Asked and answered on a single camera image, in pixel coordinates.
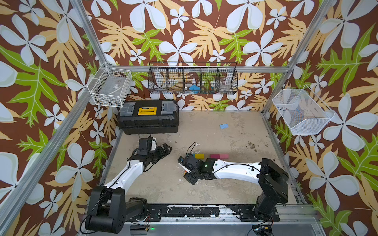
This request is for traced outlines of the magenta block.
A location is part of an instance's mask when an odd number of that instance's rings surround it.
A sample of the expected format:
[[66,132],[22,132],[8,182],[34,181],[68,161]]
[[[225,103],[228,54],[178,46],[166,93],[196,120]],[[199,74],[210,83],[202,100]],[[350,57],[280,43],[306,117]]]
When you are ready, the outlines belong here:
[[219,154],[211,154],[210,157],[215,158],[215,159],[220,159],[221,156]]

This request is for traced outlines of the pink block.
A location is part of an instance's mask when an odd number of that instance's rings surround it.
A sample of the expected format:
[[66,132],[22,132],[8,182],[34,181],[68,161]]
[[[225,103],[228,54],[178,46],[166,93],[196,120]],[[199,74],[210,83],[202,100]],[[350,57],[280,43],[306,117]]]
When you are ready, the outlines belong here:
[[229,158],[229,154],[219,154],[219,159],[228,159]]

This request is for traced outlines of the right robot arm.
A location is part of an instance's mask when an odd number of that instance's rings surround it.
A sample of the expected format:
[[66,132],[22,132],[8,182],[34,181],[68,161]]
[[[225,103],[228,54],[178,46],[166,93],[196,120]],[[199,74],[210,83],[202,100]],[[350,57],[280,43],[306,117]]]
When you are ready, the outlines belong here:
[[288,203],[288,174],[274,161],[263,158],[258,163],[234,163],[216,158],[200,160],[192,154],[178,158],[186,171],[184,178],[192,185],[198,180],[234,179],[259,185],[252,216],[256,220],[270,220],[275,215],[276,204]]

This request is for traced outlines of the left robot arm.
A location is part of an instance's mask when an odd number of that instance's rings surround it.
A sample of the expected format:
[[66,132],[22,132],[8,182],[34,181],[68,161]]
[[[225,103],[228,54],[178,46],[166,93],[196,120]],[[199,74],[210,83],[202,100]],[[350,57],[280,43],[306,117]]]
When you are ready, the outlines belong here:
[[144,198],[126,200],[126,193],[135,180],[172,152],[167,144],[157,145],[153,137],[140,138],[138,148],[127,158],[125,168],[109,183],[92,190],[88,212],[81,222],[80,233],[97,232],[118,234],[125,222],[143,221],[147,230],[150,220],[148,202]]

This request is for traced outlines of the yellow block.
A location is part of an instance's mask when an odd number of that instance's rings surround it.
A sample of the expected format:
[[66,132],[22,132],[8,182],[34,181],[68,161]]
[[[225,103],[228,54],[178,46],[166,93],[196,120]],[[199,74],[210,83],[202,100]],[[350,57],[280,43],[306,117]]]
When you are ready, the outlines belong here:
[[195,154],[195,158],[196,159],[204,159],[204,154],[201,154],[201,153],[198,153],[198,154]]

